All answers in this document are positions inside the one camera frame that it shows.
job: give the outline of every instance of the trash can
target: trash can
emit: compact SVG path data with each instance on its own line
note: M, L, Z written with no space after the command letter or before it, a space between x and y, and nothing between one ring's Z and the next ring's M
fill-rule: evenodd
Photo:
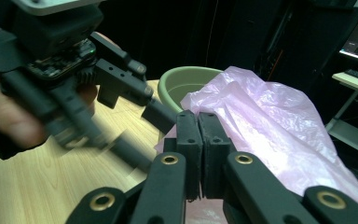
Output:
M170 69L158 82L158 97L164 105L179 113L183 110L180 102L189 92L199 91L221 72L221 70L198 66Z

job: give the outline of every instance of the desk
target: desk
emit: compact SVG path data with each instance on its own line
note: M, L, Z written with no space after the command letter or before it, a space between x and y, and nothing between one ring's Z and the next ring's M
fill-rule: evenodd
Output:
M342 114L358 95L358 78L349 76L345 73L338 73L333 75L333 79L336 79L342 85L353 89L354 92L344 106L340 108L336 115L326 125L326 130L336 139L358 150L358 128L353 127L340 119Z
M157 94L158 82L149 85ZM153 158L158 129L141 119L144 109L119 99L115 109L96 103L94 117L112 138L126 130ZM58 156L55 147L49 139L39 148L0 160L0 224L64 223L90 191L101 187L127 191L146 177L112 153L79 149Z

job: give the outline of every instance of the pink plastic bag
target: pink plastic bag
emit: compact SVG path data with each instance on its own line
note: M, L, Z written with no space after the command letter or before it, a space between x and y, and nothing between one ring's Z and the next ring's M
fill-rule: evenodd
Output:
M292 192L303 195L306 188L324 185L358 202L357 179L302 91L231 66L181 104L195 114L215 113L236 149L255 154ZM166 135L175 136L175 128Z

